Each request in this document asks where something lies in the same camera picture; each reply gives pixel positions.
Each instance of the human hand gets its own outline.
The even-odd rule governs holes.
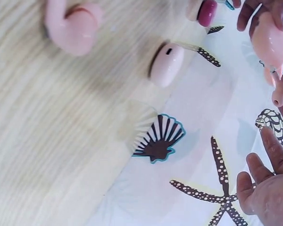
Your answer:
[[[241,6],[241,0],[233,0],[233,4],[235,8],[239,8]],[[252,37],[255,27],[258,24],[259,16],[266,11],[272,13],[276,26],[283,31],[283,0],[245,0],[237,22],[237,29],[240,32],[245,30],[250,17],[258,7],[259,10],[251,20],[250,37]]]
[[[278,86],[283,91],[283,76]],[[283,106],[279,110],[283,116]],[[265,226],[283,226],[283,147],[270,128],[263,128],[261,137],[275,174],[258,155],[249,154],[246,161],[257,187],[253,189],[250,175],[241,172],[237,177],[237,196],[244,213],[257,215]]]

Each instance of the pink rubber duck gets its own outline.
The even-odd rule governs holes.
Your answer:
[[[283,93],[277,83],[283,73],[283,31],[276,27],[270,12],[261,14],[251,42],[255,53],[265,64],[264,75],[267,83],[275,87],[272,101],[276,107],[281,107]]]
[[[74,56],[90,52],[102,21],[101,8],[84,3],[66,15],[66,0],[47,0],[45,26],[48,36],[62,50]]]

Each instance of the white plastic tablecloth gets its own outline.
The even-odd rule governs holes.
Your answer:
[[[236,177],[250,152],[271,168],[258,128],[271,126],[283,145],[283,118],[248,32],[236,30],[238,14],[219,4],[202,49],[89,226],[261,225],[241,211]]]

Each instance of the pink toy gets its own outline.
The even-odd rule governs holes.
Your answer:
[[[214,20],[216,11],[215,0],[189,0],[186,17],[191,21],[198,21],[203,27],[208,27]]]
[[[175,44],[166,44],[156,56],[150,79],[159,87],[169,86],[178,74],[184,59],[184,49]]]
[[[280,31],[270,12],[261,14],[251,42],[257,56],[264,62],[264,75],[268,84],[275,87],[272,101],[276,107],[283,106],[283,93],[277,87],[283,73],[283,32]]]
[[[66,0],[47,0],[45,26],[49,37],[61,49],[74,56],[91,50],[102,21],[101,8],[84,3],[66,15]]]

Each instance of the starfish print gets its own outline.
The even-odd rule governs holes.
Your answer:
[[[202,201],[220,204],[219,210],[212,217],[208,226],[217,226],[221,220],[221,217],[224,215],[225,212],[228,213],[228,215],[231,217],[231,219],[237,226],[248,226],[248,223],[243,219],[243,217],[241,217],[241,215],[232,205],[232,202],[237,201],[238,199],[237,194],[229,194],[229,181],[228,181],[227,169],[225,167],[221,150],[219,149],[216,139],[214,137],[211,137],[211,145],[212,145],[212,152],[219,176],[219,182],[222,185],[222,189],[224,193],[223,196],[216,196],[213,194],[201,192],[195,188],[185,186],[183,183],[175,180],[171,180],[170,184],[175,188],[177,188],[178,190],[182,191],[183,193],[192,196],[193,198]]]

